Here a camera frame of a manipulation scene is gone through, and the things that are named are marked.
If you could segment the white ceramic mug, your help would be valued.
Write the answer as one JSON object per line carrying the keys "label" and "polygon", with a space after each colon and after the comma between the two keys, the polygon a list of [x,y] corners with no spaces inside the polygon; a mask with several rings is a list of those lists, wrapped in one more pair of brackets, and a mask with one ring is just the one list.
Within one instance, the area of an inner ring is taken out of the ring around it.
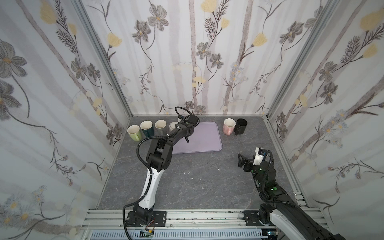
{"label": "white ceramic mug", "polygon": [[171,122],[169,125],[169,133],[172,132],[176,128],[176,124],[178,122]]}

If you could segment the grey ceramic mug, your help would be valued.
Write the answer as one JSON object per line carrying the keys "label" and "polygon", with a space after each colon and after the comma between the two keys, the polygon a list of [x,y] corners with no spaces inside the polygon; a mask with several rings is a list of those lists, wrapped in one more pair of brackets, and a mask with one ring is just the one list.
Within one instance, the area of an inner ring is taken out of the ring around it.
{"label": "grey ceramic mug", "polygon": [[163,136],[167,134],[167,122],[165,120],[156,121],[155,128],[158,136]]}

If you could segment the black ceramic mug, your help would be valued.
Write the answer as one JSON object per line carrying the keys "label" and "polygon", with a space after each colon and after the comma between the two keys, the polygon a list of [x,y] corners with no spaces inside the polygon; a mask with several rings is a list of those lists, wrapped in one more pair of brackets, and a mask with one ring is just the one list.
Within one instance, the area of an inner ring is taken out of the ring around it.
{"label": "black ceramic mug", "polygon": [[235,135],[236,136],[237,135],[242,135],[245,132],[247,125],[248,125],[247,120],[242,119],[242,118],[237,119],[236,120],[236,125],[235,125],[235,128],[234,128]]}

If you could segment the pink ceramic mug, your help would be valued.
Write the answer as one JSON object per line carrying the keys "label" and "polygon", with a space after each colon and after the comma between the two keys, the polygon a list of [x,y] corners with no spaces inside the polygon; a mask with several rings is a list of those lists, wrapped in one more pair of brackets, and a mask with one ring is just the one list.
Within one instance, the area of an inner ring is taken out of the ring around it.
{"label": "pink ceramic mug", "polygon": [[225,119],[224,125],[223,125],[223,133],[227,136],[230,136],[234,131],[235,126],[236,126],[236,121],[234,119],[231,119],[231,118]]}

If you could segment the dark green ceramic mug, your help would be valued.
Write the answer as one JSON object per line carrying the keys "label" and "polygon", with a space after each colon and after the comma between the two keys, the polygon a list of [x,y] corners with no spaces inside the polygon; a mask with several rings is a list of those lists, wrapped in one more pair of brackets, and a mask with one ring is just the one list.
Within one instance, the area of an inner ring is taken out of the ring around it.
{"label": "dark green ceramic mug", "polygon": [[155,135],[155,130],[152,121],[146,120],[141,122],[140,128],[146,138],[153,137]]}

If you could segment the light green ceramic mug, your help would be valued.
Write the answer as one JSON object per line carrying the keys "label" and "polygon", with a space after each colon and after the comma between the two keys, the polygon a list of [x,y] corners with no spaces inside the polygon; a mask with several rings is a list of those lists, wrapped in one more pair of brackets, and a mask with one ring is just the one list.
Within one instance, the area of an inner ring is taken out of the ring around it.
{"label": "light green ceramic mug", "polygon": [[129,126],[127,133],[134,142],[140,142],[142,140],[141,128],[138,125]]}

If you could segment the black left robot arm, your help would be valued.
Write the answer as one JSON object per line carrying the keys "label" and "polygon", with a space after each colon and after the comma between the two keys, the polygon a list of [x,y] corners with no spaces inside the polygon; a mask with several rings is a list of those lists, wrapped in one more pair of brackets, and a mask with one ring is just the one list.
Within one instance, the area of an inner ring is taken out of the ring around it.
{"label": "black left robot arm", "polygon": [[[140,141],[137,146],[137,157],[147,168],[147,175],[141,197],[137,201],[123,206],[123,210],[133,207],[130,215],[123,214],[124,224],[127,226],[133,224],[148,226],[151,224],[154,219],[156,192],[162,174],[171,164],[173,148],[182,139],[188,142],[195,127],[200,123],[200,119],[193,114],[184,117],[179,115],[179,119],[180,121],[175,124],[175,129],[166,135],[148,137]],[[140,147],[146,141],[151,141],[151,144],[144,160],[140,155]]]}

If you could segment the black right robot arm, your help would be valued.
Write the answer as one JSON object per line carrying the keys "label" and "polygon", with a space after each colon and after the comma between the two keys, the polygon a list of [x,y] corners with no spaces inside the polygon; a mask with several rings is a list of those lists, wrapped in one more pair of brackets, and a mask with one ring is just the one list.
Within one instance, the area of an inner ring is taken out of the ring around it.
{"label": "black right robot arm", "polygon": [[313,220],[276,182],[276,170],[271,151],[261,155],[260,163],[238,154],[238,166],[252,174],[253,181],[264,202],[260,205],[258,219],[264,225],[274,225],[291,240],[343,240]]}

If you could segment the lilac plastic tray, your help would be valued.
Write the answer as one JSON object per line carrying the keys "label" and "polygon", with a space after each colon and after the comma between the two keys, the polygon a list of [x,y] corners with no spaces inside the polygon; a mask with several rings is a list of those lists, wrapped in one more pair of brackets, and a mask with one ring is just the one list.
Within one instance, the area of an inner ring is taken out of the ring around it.
{"label": "lilac plastic tray", "polygon": [[181,139],[173,148],[173,154],[218,152],[223,148],[218,125],[214,122],[200,123],[189,137]]}

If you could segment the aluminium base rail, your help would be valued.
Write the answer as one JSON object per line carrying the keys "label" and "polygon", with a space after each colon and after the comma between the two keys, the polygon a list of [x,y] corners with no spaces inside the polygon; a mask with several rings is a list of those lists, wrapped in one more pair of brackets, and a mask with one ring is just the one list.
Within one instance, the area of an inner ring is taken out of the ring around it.
{"label": "aluminium base rail", "polygon": [[275,240],[275,226],[263,226],[245,217],[244,210],[159,210],[148,227],[121,210],[89,210],[80,240]]}

